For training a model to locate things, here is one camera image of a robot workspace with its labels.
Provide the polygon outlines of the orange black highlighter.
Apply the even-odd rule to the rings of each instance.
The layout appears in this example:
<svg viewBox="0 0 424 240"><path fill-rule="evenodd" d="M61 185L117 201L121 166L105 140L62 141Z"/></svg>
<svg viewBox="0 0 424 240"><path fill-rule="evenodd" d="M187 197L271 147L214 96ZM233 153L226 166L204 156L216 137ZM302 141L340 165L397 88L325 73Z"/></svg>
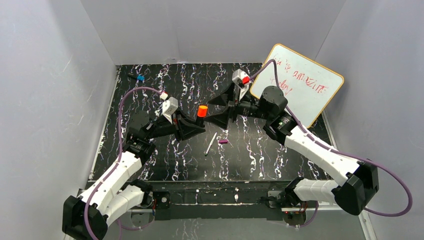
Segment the orange black highlighter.
<svg viewBox="0 0 424 240"><path fill-rule="evenodd" d="M208 114L208 106L207 105L200 105L197 110L196 120L195 124L199 127L205 127L204 119Z"/></svg>

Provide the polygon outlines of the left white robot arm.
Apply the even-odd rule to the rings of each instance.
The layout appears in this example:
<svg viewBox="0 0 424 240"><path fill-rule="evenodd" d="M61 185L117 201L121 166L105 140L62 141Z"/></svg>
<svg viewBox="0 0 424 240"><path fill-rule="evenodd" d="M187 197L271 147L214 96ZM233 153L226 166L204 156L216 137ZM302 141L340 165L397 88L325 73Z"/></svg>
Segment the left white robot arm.
<svg viewBox="0 0 424 240"><path fill-rule="evenodd" d="M195 119L181 110L153 120L145 111L134 114L126 126L121 154L110 168L79 196L69 196L63 205L62 231L75 240L101 240L109 226L130 208L140 205L152 187L142 181L127 181L151 158L154 138L174 135L178 141L205 132L207 106L200 106Z"/></svg>

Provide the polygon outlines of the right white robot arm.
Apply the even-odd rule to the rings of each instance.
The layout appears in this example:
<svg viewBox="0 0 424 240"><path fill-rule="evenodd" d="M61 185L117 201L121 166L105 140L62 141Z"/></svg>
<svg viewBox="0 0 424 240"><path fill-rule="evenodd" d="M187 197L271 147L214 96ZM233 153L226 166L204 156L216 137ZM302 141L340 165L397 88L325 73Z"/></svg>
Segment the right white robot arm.
<svg viewBox="0 0 424 240"><path fill-rule="evenodd" d="M294 179L282 198L293 206L308 201L337 204L345 212L358 216L379 190L378 170L369 163L335 152L335 148L297 123L285 108L288 100L277 86L267 86L259 99L240 96L241 89L230 84L208 104L223 106L205 121L227 129L237 116L264 119L263 130L272 140L300 153L330 175L330 180Z"/></svg>

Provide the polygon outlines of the blue capped black marker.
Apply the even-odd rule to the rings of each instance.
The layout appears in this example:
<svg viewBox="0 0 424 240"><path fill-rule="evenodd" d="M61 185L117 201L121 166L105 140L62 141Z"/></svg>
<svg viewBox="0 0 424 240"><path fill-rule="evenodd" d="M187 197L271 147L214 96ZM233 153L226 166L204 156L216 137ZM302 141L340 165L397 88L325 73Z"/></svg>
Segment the blue capped black marker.
<svg viewBox="0 0 424 240"><path fill-rule="evenodd" d="M139 75L139 74L135 74L135 73L129 73L127 76L129 78L134 79L134 80L137 80L137 81L142 81L143 82L145 80L145 77L144 76Z"/></svg>

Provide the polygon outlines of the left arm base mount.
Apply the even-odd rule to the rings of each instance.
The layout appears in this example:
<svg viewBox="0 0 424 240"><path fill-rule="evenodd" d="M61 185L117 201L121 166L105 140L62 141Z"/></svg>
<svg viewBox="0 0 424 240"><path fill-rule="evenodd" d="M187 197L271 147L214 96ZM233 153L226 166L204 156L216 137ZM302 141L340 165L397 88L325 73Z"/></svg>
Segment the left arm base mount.
<svg viewBox="0 0 424 240"><path fill-rule="evenodd" d="M144 229L151 225L159 215L159 210L170 207L171 195L168 191L152 191L143 202L130 210L131 223L135 228Z"/></svg>

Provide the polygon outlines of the whiteboard with orange frame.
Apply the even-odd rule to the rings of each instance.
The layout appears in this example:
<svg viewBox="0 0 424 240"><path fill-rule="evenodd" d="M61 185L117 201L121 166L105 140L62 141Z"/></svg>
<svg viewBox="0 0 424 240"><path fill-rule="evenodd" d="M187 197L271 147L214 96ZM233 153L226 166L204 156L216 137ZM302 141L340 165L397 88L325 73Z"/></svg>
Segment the whiteboard with orange frame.
<svg viewBox="0 0 424 240"><path fill-rule="evenodd" d="M276 62L278 82L270 63L253 81L250 94L259 99L266 87L278 85L290 110L304 126L311 127L344 84L344 77L280 43L265 61L271 59Z"/></svg>

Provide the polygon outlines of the aluminium frame rail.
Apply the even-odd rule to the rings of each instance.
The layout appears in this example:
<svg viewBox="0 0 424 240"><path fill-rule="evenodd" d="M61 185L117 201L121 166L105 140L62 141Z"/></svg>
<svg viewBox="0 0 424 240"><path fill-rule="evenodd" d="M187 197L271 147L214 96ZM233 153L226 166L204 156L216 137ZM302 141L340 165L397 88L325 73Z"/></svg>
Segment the aluminium frame rail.
<svg viewBox="0 0 424 240"><path fill-rule="evenodd" d="M171 197L155 191L147 182L130 180L155 150L152 139L174 135L187 140L205 131L207 107L199 108L196 118L180 110L164 111L152 120L142 111L129 122L128 137L121 144L114 164L86 191L68 197L63 204L62 231L76 240L101 240L109 226L136 206L145 206L153 214L167 209ZM366 160L347 156L314 137L289 110L253 109L250 116L264 119L264 130L272 139L295 150L330 175L329 180L298 177L279 197L271 200L297 206L302 202L328 202L351 215L359 215L379 190L377 168Z"/></svg>

